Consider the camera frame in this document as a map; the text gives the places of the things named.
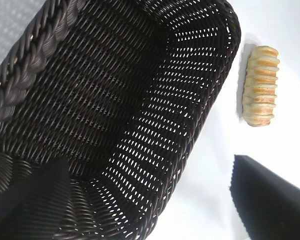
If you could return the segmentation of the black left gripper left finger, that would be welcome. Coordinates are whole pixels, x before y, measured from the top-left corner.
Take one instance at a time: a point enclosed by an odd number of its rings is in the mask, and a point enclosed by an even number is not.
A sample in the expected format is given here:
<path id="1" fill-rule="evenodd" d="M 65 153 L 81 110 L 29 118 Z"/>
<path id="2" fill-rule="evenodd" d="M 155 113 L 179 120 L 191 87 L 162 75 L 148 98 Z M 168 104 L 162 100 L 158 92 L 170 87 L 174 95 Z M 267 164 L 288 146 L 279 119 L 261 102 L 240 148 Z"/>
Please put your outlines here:
<path id="1" fill-rule="evenodd" d="M 50 240 L 71 194 L 65 157 L 49 161 L 0 193 L 0 240 Z"/>

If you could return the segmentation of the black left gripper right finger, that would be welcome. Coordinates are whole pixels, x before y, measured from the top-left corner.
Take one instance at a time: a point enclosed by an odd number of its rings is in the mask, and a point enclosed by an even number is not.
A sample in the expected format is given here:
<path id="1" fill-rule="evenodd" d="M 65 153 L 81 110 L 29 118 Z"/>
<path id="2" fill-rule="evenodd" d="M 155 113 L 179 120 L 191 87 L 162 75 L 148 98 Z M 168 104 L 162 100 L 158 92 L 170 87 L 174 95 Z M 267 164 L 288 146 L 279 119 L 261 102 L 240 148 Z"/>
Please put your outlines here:
<path id="1" fill-rule="evenodd" d="M 251 240 L 300 240 L 300 189 L 247 155 L 235 155 L 230 193 Z"/>

